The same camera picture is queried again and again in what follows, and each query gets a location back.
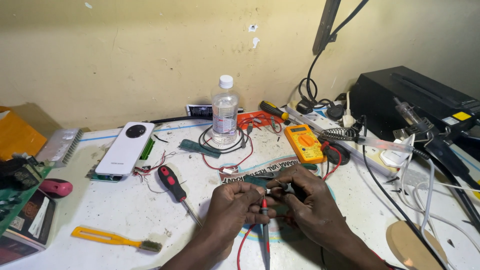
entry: yellow brush handle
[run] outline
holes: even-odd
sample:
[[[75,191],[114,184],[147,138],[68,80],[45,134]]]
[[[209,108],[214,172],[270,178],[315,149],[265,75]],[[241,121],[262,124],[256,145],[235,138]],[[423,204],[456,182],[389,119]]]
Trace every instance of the yellow brush handle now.
[[[142,243],[142,242],[135,242],[135,241],[123,238],[116,234],[101,232],[101,231],[92,230],[84,227],[76,227],[75,230],[73,230],[72,232],[72,236],[95,241],[95,242],[112,244],[112,245],[131,245],[131,246],[139,247],[140,244]]]

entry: water bottle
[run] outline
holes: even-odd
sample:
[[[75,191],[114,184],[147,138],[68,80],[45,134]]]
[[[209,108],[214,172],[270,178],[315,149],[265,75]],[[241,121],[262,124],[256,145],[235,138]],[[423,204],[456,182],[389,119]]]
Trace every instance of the water bottle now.
[[[239,100],[238,92],[233,87],[232,76],[220,76],[218,87],[212,89],[212,140],[215,143],[228,145],[235,142]]]

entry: digital multimeter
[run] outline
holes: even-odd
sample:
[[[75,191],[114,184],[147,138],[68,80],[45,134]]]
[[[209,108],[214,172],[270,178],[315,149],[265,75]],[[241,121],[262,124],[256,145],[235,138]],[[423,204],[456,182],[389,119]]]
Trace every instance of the digital multimeter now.
[[[327,161],[327,157],[320,149],[322,144],[308,125],[288,126],[285,128],[285,136],[301,163],[315,164]]]

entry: peeling paint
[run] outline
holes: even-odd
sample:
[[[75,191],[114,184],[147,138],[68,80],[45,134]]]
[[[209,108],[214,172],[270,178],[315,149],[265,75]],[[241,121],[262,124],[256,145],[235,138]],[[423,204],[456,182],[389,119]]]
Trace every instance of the peeling paint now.
[[[258,37],[253,38],[253,48],[254,49],[257,48],[257,44],[258,44],[259,41],[260,41],[260,39]]]
[[[248,32],[255,32],[257,31],[258,25],[250,25],[248,27]]]

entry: orange box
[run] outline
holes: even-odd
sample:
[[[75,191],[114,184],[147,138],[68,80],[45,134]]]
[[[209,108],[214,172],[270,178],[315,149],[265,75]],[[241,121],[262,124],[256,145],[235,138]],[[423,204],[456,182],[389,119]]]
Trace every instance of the orange box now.
[[[46,141],[10,108],[0,106],[0,160],[11,160],[13,153],[35,156]]]

